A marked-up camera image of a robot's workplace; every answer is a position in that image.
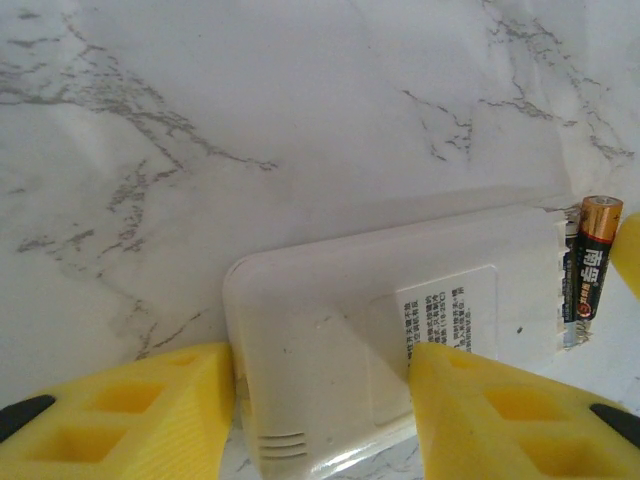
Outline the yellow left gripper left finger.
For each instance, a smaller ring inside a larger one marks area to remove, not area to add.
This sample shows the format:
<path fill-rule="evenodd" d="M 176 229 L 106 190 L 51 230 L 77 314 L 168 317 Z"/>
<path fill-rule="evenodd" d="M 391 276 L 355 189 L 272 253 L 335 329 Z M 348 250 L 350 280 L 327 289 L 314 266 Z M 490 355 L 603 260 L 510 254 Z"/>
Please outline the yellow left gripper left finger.
<path fill-rule="evenodd" d="M 218 480 L 234 408 L 226 343 L 48 387 L 0 409 L 0 480 Z"/>

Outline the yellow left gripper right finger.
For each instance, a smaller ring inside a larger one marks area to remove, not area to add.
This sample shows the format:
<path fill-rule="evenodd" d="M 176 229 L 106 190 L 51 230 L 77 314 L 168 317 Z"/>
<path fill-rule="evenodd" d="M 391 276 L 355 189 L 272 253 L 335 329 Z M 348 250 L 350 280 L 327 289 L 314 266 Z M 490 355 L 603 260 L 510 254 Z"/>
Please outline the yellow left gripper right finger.
<path fill-rule="evenodd" d="M 437 343 L 409 367 L 425 480 L 640 480 L 640 417 Z"/>

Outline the black gold AAA battery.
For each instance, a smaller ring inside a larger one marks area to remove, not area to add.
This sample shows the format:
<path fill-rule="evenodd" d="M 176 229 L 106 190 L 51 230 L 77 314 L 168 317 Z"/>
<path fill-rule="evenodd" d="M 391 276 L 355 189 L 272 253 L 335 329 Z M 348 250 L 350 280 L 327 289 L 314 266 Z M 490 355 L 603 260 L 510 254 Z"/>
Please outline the black gold AAA battery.
<path fill-rule="evenodd" d="M 623 202 L 615 197 L 585 197 L 576 238 L 576 320 L 590 323 L 596 316 L 618 230 Z"/>

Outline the small white remote control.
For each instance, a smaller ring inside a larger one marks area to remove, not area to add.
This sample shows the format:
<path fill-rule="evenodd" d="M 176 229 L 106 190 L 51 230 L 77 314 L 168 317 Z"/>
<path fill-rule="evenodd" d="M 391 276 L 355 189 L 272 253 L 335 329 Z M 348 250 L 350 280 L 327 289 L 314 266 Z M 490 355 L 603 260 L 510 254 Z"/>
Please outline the small white remote control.
<path fill-rule="evenodd" d="M 325 480 L 411 437 L 420 343 L 547 364 L 563 344 L 566 223 L 515 205 L 239 260 L 223 304 L 263 480 Z"/>

